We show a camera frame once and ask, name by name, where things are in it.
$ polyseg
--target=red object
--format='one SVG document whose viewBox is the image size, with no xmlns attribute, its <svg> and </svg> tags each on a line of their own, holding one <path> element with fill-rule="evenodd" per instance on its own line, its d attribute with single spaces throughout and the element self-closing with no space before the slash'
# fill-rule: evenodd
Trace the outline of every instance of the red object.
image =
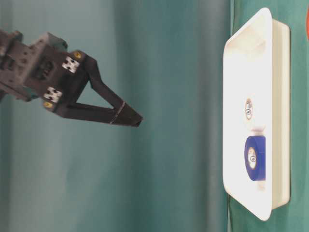
<svg viewBox="0 0 309 232">
<path fill-rule="evenodd" d="M 307 38 L 309 40 L 309 7 L 307 9 L 306 30 L 307 30 Z"/>
</svg>

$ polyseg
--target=white tape roll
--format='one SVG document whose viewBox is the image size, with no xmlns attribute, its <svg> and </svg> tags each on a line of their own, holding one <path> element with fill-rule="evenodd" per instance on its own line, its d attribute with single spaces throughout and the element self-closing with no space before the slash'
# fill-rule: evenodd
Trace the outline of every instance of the white tape roll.
<svg viewBox="0 0 309 232">
<path fill-rule="evenodd" d="M 244 102 L 244 120 L 249 131 L 263 131 L 266 114 L 263 112 L 263 101 L 249 96 Z"/>
</svg>

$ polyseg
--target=teal fabric backdrop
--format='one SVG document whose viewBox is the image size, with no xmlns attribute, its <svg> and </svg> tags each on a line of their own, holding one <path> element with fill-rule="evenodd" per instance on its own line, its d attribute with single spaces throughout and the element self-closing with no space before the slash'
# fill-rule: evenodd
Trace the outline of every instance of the teal fabric backdrop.
<svg viewBox="0 0 309 232">
<path fill-rule="evenodd" d="M 287 205 L 273 210 L 270 219 L 264 222 L 231 198 L 231 226 L 234 232 L 304 232 L 309 231 L 308 1 L 234 0 L 233 31 L 262 7 L 268 7 L 273 18 L 287 24 L 291 30 L 291 199 Z"/>
<path fill-rule="evenodd" d="M 1 27 L 45 31 L 98 60 L 144 116 L 126 128 L 5 97 L 0 230 L 226 231 L 222 54 L 228 0 L 1 0 Z M 105 105 L 88 87 L 82 102 Z"/>
</svg>

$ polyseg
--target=label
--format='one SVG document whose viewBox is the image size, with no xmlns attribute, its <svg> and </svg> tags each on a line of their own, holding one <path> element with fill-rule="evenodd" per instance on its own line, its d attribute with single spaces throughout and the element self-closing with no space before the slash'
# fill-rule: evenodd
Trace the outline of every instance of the label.
<svg viewBox="0 0 309 232">
<path fill-rule="evenodd" d="M 246 100 L 246 106 L 245 106 L 245 113 L 246 113 L 246 118 L 250 120 L 252 118 L 252 112 L 253 112 L 253 106 L 252 106 L 252 101 L 250 98 Z"/>
<path fill-rule="evenodd" d="M 248 150 L 248 163 L 251 169 L 255 169 L 256 167 L 256 153 L 253 147 L 249 147 Z"/>
</svg>

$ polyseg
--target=white tray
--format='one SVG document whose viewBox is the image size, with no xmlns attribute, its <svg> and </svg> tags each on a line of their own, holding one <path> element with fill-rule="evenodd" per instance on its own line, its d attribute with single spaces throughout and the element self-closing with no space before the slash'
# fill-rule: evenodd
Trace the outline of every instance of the white tray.
<svg viewBox="0 0 309 232">
<path fill-rule="evenodd" d="M 223 60 L 224 187 L 267 220 L 290 199 L 290 30 L 263 8 L 226 42 Z M 264 180 L 248 175 L 249 136 L 265 137 Z"/>
</svg>

